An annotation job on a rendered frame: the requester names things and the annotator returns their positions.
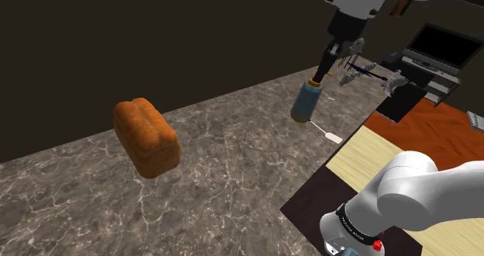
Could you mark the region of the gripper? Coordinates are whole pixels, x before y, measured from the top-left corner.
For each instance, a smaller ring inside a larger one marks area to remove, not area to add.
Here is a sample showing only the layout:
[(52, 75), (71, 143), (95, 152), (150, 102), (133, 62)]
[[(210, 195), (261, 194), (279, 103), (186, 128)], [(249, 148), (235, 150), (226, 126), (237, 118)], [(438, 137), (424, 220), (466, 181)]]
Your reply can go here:
[(355, 41), (364, 30), (367, 19), (359, 19), (337, 10), (332, 18), (327, 32), (335, 38), (325, 49), (317, 71), (312, 80), (320, 83), (324, 75), (331, 69), (343, 48), (344, 41)]

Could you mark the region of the grey elongated ridged object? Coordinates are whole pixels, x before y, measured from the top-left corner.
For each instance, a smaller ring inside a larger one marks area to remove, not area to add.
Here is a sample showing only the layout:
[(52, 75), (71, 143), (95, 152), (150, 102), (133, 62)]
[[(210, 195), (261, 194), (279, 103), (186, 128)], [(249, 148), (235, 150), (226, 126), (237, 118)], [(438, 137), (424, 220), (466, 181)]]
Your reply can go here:
[[(362, 70), (364, 71), (371, 71), (375, 68), (377, 64), (374, 63), (374, 62), (371, 62), (371, 63), (367, 63), (365, 65), (363, 65), (361, 67)], [(339, 82), (339, 86), (344, 86), (346, 84), (348, 84), (349, 82), (353, 81), (355, 78), (357, 77), (361, 77), (362, 75), (364, 75), (363, 72), (359, 71), (359, 70), (356, 70), (354, 67), (352, 69), (352, 71), (350, 72), (347, 72), (343, 78), (340, 80)]]

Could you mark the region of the blue bottle with yellow cap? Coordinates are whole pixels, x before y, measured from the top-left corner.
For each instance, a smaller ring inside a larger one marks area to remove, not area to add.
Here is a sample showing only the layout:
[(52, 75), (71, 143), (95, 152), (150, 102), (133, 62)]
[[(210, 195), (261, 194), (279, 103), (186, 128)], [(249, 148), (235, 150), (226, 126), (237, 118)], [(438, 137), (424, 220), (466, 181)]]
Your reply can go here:
[(304, 83), (290, 110), (291, 118), (297, 123), (310, 121), (321, 93), (321, 84), (315, 82), (312, 78)]

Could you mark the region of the grey ridged fan-shaped object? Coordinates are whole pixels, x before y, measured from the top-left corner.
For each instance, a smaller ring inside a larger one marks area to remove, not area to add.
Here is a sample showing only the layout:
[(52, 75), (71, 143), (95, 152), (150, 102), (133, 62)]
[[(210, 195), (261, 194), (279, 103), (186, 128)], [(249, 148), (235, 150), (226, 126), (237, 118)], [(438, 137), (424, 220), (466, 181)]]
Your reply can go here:
[(394, 75), (381, 83), (384, 93), (388, 97), (392, 97), (395, 89), (404, 86), (410, 81), (401, 75), (401, 70), (397, 70)]

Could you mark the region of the white spatula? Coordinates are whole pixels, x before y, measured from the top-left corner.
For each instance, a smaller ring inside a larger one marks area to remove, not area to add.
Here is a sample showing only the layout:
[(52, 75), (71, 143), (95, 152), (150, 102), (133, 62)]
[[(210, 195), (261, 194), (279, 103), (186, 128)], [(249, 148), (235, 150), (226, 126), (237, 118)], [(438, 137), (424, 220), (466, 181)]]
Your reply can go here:
[(338, 135), (323, 130), (320, 126), (318, 126), (316, 123), (314, 123), (311, 119), (309, 120), (309, 122), (312, 123), (318, 130), (320, 130), (324, 134), (324, 137), (326, 139), (331, 140), (332, 142), (334, 142), (336, 144), (340, 144), (343, 141), (343, 139), (341, 137), (339, 137)]

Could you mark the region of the grey ribbed object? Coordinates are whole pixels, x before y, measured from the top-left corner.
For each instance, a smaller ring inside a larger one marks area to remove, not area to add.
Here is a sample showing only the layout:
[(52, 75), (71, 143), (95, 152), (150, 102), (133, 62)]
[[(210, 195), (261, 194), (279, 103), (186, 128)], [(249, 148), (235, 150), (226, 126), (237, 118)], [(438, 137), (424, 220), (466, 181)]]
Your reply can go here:
[(468, 111), (466, 114), (470, 122), (471, 128), (473, 130), (479, 130), (484, 133), (484, 118), (471, 111)]

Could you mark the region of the brown bread loaf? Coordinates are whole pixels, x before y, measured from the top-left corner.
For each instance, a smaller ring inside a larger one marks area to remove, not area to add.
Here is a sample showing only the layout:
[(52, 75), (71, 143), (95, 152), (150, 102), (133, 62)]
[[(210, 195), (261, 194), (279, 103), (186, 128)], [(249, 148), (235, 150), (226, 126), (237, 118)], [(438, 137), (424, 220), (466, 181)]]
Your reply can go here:
[(156, 178), (178, 166), (177, 134), (145, 98), (118, 103), (113, 109), (113, 126), (143, 178)]

